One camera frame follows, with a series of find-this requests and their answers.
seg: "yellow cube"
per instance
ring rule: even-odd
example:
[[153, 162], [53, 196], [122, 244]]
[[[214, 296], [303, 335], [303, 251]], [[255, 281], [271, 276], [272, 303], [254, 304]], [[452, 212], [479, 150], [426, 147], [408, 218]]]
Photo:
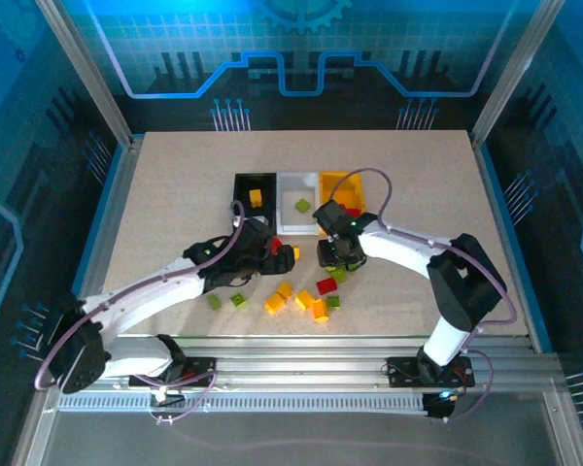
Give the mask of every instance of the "yellow cube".
[[302, 311], [306, 311], [307, 309], [311, 309], [313, 307], [313, 296], [311, 293], [308, 292], [306, 289], [303, 289], [298, 294], [295, 295], [295, 302], [298, 303], [298, 306], [302, 308]]
[[251, 198], [251, 207], [257, 208], [263, 205], [263, 199], [261, 199], [261, 189], [251, 189], [249, 191], [249, 197]]
[[274, 315], [283, 309], [283, 306], [285, 306], [285, 300], [279, 293], [274, 293], [265, 301], [264, 305], [265, 310]]
[[316, 322], [326, 322], [328, 317], [328, 308], [324, 299], [316, 299], [313, 303], [313, 318]]
[[282, 282], [281, 285], [276, 290], [276, 292], [279, 293], [281, 297], [286, 301], [293, 296], [293, 288], [287, 282]]

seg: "yellow bin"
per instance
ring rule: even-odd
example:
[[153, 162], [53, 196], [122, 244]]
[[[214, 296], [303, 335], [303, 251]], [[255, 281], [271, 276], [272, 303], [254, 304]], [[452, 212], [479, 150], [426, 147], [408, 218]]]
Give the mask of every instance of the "yellow bin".
[[[324, 204], [330, 198], [332, 189], [339, 180], [349, 172], [320, 172], [320, 195]], [[362, 181], [360, 173], [356, 173], [339, 186], [334, 193], [334, 200], [338, 204], [343, 204], [346, 209], [359, 209], [362, 214], [365, 212], [365, 199], [362, 195]]]

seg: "work surface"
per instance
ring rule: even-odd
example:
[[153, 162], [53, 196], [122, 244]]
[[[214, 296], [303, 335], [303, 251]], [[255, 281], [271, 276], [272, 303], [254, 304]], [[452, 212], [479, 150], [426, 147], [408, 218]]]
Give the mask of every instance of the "work surface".
[[[104, 290], [162, 268], [196, 242], [230, 234], [234, 175], [246, 172], [348, 171], [376, 167], [391, 177], [391, 224], [435, 236], [474, 235], [518, 301], [474, 154], [464, 131], [294, 131], [147, 133], [121, 220]], [[377, 212], [384, 180], [363, 174], [367, 209]], [[429, 281], [380, 259], [369, 259], [339, 287], [341, 310], [318, 323], [289, 303], [276, 316], [263, 308], [282, 280], [317, 297], [328, 278], [316, 256], [319, 237], [282, 236], [300, 245], [301, 258], [284, 277], [256, 277], [241, 288], [214, 292], [213, 312], [200, 297], [176, 305], [130, 333], [171, 335], [428, 335], [438, 321]], [[236, 310], [241, 291], [248, 305]], [[522, 312], [510, 327], [489, 334], [527, 334]], [[489, 318], [507, 318], [499, 303]]]

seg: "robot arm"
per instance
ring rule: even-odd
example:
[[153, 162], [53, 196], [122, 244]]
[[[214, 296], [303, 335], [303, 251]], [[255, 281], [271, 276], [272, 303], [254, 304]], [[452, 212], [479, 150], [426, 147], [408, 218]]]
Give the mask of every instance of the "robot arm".
[[219, 261], [195, 270], [215, 257], [231, 241], [213, 238], [197, 243], [161, 270], [117, 290], [76, 300], [61, 299], [56, 317], [44, 322], [39, 353], [47, 357], [56, 341], [83, 316], [100, 306], [93, 316], [71, 336], [50, 364], [50, 372], [63, 393], [80, 391], [100, 378], [142, 374], [173, 382], [182, 374], [184, 354], [168, 336], [146, 340], [118, 339], [137, 323], [175, 304], [194, 299], [240, 280], [247, 283], [253, 274], [285, 274], [293, 268], [293, 248], [271, 251], [272, 234], [255, 218], [247, 218], [236, 243]]
[[328, 240], [318, 243], [322, 267], [345, 265], [346, 268], [358, 268], [367, 257], [378, 257], [429, 279], [441, 318], [420, 348], [417, 359], [422, 381], [435, 383], [458, 356], [477, 324], [500, 300], [497, 290], [481, 272], [453, 252], [435, 245], [447, 244], [467, 252], [505, 287], [477, 240], [466, 234], [449, 240], [400, 228], [395, 230], [389, 225], [384, 228], [376, 215], [365, 213], [354, 219], [334, 201], [322, 205], [313, 217], [329, 236]]

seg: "beige tabletop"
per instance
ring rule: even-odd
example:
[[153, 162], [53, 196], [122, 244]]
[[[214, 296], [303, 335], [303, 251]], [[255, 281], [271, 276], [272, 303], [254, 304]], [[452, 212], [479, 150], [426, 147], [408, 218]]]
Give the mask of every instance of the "beige tabletop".
[[[435, 236], [474, 235], [495, 263], [517, 302], [490, 205], [464, 131], [280, 131], [147, 133], [104, 290], [156, 271], [196, 242], [230, 234], [234, 175], [250, 172], [384, 170], [394, 184], [385, 213], [393, 225]], [[377, 212], [386, 184], [363, 174], [367, 209]], [[341, 310], [315, 322], [294, 303], [276, 316], [263, 308], [282, 280], [317, 297], [315, 282], [328, 278], [318, 266], [317, 236], [283, 236], [300, 245], [289, 274], [260, 277], [241, 288], [219, 288], [223, 308], [205, 297], [178, 304], [132, 327], [130, 333], [171, 335], [428, 335], [439, 313], [429, 281], [403, 267], [369, 259], [339, 287]], [[229, 297], [248, 298], [236, 310]], [[519, 319], [489, 334], [525, 335]], [[499, 303], [489, 318], [507, 318]]]

